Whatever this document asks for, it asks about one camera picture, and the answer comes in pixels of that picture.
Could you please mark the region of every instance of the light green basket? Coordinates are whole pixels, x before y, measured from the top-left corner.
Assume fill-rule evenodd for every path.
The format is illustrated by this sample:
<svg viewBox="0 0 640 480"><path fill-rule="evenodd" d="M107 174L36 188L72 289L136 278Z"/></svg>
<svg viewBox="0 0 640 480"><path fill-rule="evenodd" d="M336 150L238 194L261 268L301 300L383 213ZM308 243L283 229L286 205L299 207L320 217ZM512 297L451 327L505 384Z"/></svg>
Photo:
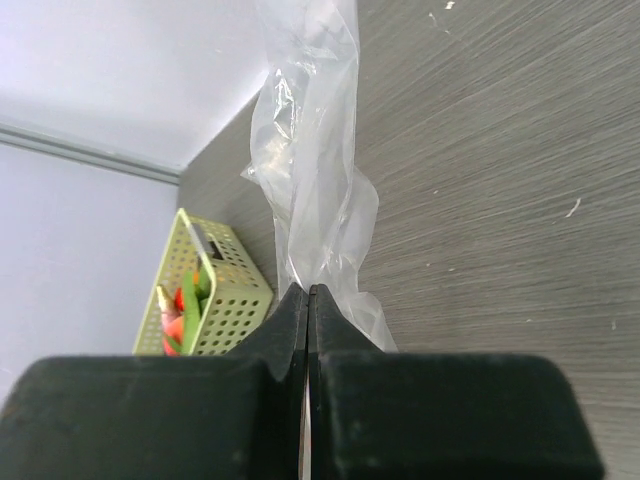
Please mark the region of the light green basket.
<svg viewBox="0 0 640 480"><path fill-rule="evenodd" d="M195 339L182 346L182 355L227 353L264 320L273 292L231 227L180 209L151 288L134 355L164 354L156 285L164 285L173 296L184 273L196 271L198 256L211 278L211 295Z"/></svg>

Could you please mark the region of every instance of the plastic bag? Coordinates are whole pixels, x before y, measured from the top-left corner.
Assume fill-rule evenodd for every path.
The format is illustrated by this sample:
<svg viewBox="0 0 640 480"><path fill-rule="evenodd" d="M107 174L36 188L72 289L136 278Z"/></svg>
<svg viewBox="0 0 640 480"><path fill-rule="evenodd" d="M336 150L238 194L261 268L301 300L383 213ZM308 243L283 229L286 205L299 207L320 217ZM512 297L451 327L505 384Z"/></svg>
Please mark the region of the plastic bag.
<svg viewBox="0 0 640 480"><path fill-rule="evenodd" d="M382 307L358 291L378 195L354 167L359 41L355 0L258 0L270 72L251 125L251 165L273 209L278 290L326 284L384 350Z"/></svg>

